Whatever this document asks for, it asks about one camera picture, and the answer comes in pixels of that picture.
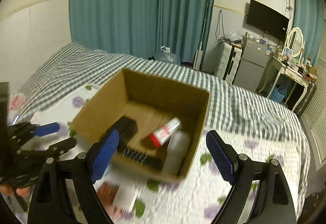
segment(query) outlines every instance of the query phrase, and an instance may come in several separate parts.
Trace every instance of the television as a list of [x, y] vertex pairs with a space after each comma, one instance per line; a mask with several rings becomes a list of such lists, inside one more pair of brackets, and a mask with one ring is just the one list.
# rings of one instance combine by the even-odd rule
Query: television
[[247, 24], [284, 41], [289, 19], [260, 2], [250, 0]]

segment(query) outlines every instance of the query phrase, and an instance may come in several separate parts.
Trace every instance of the teal curtain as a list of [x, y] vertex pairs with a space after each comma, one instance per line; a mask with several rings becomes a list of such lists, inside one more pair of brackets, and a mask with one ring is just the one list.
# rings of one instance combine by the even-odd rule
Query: teal curtain
[[206, 25], [202, 49], [205, 51], [211, 23], [213, 0], [158, 0], [156, 47], [170, 47], [182, 61], [193, 62], [199, 47], [203, 20]]
[[72, 41], [148, 58], [156, 52], [157, 0], [69, 0]]
[[296, 0], [294, 27], [299, 27], [305, 40], [303, 58], [310, 56], [312, 66], [318, 59], [324, 24], [324, 0]]

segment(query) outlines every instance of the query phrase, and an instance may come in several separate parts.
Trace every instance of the striped bedsheet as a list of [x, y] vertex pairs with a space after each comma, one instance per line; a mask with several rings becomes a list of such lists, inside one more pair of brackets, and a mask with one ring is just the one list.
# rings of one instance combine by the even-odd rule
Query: striped bedsheet
[[297, 217], [304, 204], [310, 151], [298, 118], [290, 110], [265, 97], [228, 84], [213, 75], [124, 54], [91, 51], [71, 43], [56, 52], [21, 92], [27, 96], [20, 121], [30, 120], [86, 83], [103, 85], [121, 68], [150, 73], [206, 89], [211, 94], [206, 126], [248, 138], [296, 142], [301, 156]]

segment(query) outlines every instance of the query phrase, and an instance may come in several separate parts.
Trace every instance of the refrigerator door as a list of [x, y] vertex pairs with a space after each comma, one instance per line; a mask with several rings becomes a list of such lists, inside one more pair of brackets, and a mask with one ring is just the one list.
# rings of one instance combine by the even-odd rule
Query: refrigerator door
[[265, 67], [269, 57], [266, 55], [266, 51], [267, 47], [265, 45], [248, 40], [242, 58]]
[[259, 65], [242, 59], [233, 84], [254, 93], [263, 75], [264, 69], [265, 68]]

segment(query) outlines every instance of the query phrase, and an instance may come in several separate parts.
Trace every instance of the blue gripper pad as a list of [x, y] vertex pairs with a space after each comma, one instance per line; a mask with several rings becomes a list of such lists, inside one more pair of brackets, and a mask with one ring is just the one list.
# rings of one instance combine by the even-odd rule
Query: blue gripper pad
[[119, 133], [113, 130], [111, 135], [107, 136], [101, 146], [97, 156], [94, 158], [91, 168], [91, 181], [95, 183], [102, 179], [102, 176], [119, 144]]
[[223, 180], [232, 185], [235, 171], [238, 169], [238, 154], [231, 145], [225, 144], [219, 134], [213, 130], [206, 135], [206, 145]]
[[60, 125], [58, 123], [51, 123], [51, 124], [47, 124], [47, 125], [42, 125], [42, 126], [38, 126], [34, 130], [34, 135], [38, 136], [38, 137], [43, 137], [43, 136], [46, 136], [48, 134], [58, 132], [59, 129], [60, 129]]

